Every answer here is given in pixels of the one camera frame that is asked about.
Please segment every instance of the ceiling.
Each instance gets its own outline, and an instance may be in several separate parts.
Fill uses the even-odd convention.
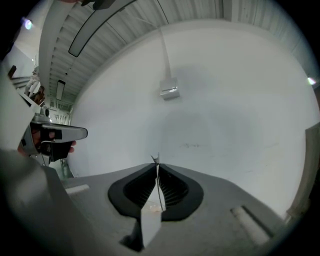
[[[137,0],[104,22],[92,36],[90,33],[75,57],[69,53],[70,47],[93,12],[92,4],[82,7],[60,1],[54,1],[48,12],[40,41],[39,73],[51,106],[70,110],[93,73],[126,45],[158,27],[194,19],[225,19],[268,30],[292,52],[308,76],[319,80],[317,62],[303,34],[269,0]],[[58,80],[66,82],[62,100],[56,100]]]

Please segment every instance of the hand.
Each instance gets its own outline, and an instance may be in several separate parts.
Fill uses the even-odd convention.
[[[41,133],[40,133],[40,130],[33,129],[33,130],[31,130],[31,133],[32,133],[33,144],[34,144],[36,149],[39,149],[41,147]],[[55,138],[55,132],[54,131],[49,133],[49,138],[50,139],[54,139]],[[72,141],[71,147],[69,149],[69,153],[75,152],[75,148],[72,147],[72,146],[75,146],[76,144],[77,144],[76,141]],[[24,152],[22,147],[19,146],[17,150],[21,155],[27,156],[27,154]]]
[[[33,139],[33,144],[35,146],[35,148],[37,149],[38,147],[41,146],[41,134],[40,134],[40,130],[32,130],[32,139]],[[50,139],[54,139],[55,138],[55,132],[51,131],[49,132],[49,138]],[[76,141],[72,141],[71,147],[69,149],[69,153],[73,153],[75,152],[75,148],[72,146],[75,146],[77,144]]]

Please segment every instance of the corrugated ceiling panel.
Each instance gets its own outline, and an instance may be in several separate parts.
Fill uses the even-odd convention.
[[[62,99],[74,101],[99,66],[125,45],[158,27],[193,19],[222,19],[224,12],[223,0],[137,0],[103,24],[76,58],[68,51],[78,31],[94,12],[91,6],[92,3],[85,7],[76,3],[62,25],[51,61],[49,83],[53,97],[60,79],[66,82]],[[307,74],[314,78],[319,76],[308,43],[277,3],[239,0],[237,11],[238,22],[270,31],[292,51]]]
[[[61,100],[58,100],[58,99],[56,99],[56,93],[53,90],[50,91],[50,94],[52,94],[52,96],[54,97],[53,100],[57,101],[58,103],[64,103],[64,104],[72,105],[73,102],[75,101],[74,97],[66,97],[66,96],[63,96],[63,95],[62,95]]]
[[[50,99],[50,107],[54,107],[54,108],[58,108],[58,109],[61,109],[61,110],[66,110],[66,111],[70,111],[72,105],[73,105],[72,103],[65,102],[65,101],[60,101],[60,100],[57,100],[55,98],[51,98]]]
[[[168,22],[222,19],[223,0],[159,0]]]

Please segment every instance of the cable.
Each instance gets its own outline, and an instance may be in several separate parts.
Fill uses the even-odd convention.
[[[56,143],[56,142],[53,141],[53,140],[43,140],[43,141],[41,141],[41,144],[42,144],[42,143],[45,143],[45,142],[48,142],[48,143]]]
[[[135,17],[133,15],[131,15],[130,13],[128,13],[127,10],[125,10],[125,13],[130,16],[131,18],[133,19],[136,19],[136,20],[139,20],[141,22],[144,22],[144,23],[147,23],[151,26],[153,26],[155,29],[159,30],[160,34],[161,34],[161,43],[162,43],[162,46],[164,48],[164,51],[166,53],[166,55],[164,56],[164,61],[165,61],[165,66],[166,66],[166,70],[165,70],[165,76],[166,78],[171,78],[172,74],[171,74],[171,67],[170,67],[170,62],[169,62],[169,56],[168,56],[168,51],[167,51],[167,46],[166,46],[166,42],[165,42],[165,38],[164,38],[164,34],[162,33],[162,30],[160,27],[157,27],[155,24],[143,19],[143,18],[138,18],[138,17]]]
[[[160,6],[160,8],[161,8],[161,10],[162,10],[162,12],[163,12],[163,15],[164,15],[164,17],[165,17],[165,19],[166,19],[166,23],[169,24],[169,21],[168,21],[168,19],[167,19],[167,15],[165,14],[164,9],[162,9],[162,6],[161,6],[161,4],[159,3],[159,0],[157,0],[157,2],[158,2],[159,6]]]
[[[138,18],[138,17],[133,16],[133,15],[131,15],[129,12],[127,12],[127,10],[126,10],[125,13],[126,13],[128,16],[130,16],[131,18],[134,18],[134,19],[139,20],[139,21],[144,22],[144,23],[148,23],[149,25],[153,26],[156,30],[158,29],[158,27],[157,27],[155,24],[153,24],[153,23],[151,23],[151,22],[149,22],[149,21],[147,21],[147,20],[145,20],[145,19],[143,19],[143,18]]]
[[[41,154],[41,157],[42,157],[42,161],[43,161],[43,166],[45,166],[46,165],[46,161],[45,161],[45,159],[44,159],[44,155],[43,154]]]

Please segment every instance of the fluorescent light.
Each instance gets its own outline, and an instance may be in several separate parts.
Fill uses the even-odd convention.
[[[66,83],[64,81],[58,80],[58,84],[56,87],[56,99],[60,100],[62,99],[62,94],[64,93]]]
[[[308,82],[309,82],[309,84],[312,85],[312,86],[316,83],[316,81],[313,80],[311,77],[308,77]]]
[[[30,30],[31,27],[32,27],[32,22],[31,22],[29,19],[25,19],[25,21],[24,21],[24,27],[25,27],[27,30]]]

